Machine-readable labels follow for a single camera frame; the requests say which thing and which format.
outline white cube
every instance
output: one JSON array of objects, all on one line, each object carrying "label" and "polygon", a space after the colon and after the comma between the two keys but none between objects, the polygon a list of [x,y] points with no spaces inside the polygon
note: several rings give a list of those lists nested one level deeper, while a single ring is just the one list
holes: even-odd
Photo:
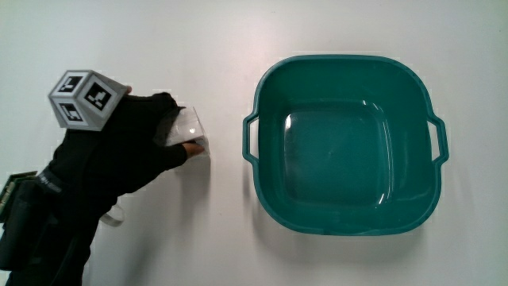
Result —
[{"label": "white cube", "polygon": [[49,94],[60,127],[100,131],[127,86],[91,70],[67,71]]}]

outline small clear plastic box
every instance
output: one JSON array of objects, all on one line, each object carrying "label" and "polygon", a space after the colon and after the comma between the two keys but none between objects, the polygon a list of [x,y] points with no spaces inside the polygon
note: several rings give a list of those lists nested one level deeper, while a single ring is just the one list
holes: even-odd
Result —
[{"label": "small clear plastic box", "polygon": [[205,148],[205,152],[199,154],[199,157],[210,155],[205,130],[193,106],[181,109],[178,114],[168,114],[164,117],[154,137],[154,142],[159,146],[171,146],[188,141],[195,141]]}]

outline finger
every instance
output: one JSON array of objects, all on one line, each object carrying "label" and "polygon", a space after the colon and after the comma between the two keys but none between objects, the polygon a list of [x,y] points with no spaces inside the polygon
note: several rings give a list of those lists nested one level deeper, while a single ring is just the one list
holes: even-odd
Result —
[{"label": "finger", "polygon": [[197,156],[203,152],[205,152],[205,148],[199,144],[195,143],[183,143],[183,147],[185,151],[187,151],[187,159]]}]

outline white tabletop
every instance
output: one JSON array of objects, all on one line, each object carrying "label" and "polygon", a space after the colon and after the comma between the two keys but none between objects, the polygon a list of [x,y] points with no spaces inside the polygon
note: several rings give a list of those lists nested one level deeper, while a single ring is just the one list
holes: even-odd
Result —
[{"label": "white tabletop", "polygon": [[[41,170],[61,141],[47,100],[67,69],[170,91],[197,110],[210,161],[121,197],[84,285],[502,285],[508,280],[508,2],[0,2],[0,180]],[[387,56],[412,68],[447,127],[436,211],[408,234],[337,237],[280,226],[242,158],[242,119],[276,62]]]}]

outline gloved hand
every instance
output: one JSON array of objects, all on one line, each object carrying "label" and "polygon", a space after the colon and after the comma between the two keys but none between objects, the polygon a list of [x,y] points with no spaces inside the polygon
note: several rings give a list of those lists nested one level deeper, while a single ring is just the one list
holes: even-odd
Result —
[{"label": "gloved hand", "polygon": [[[125,95],[102,131],[68,129],[48,168],[67,184],[82,184],[87,216],[98,219],[118,196],[140,189],[161,172],[204,151],[194,143],[159,147],[153,142],[162,117],[176,116],[179,108],[166,92],[150,97]],[[56,201],[57,213],[72,217],[77,199],[82,200],[64,194]]]}]

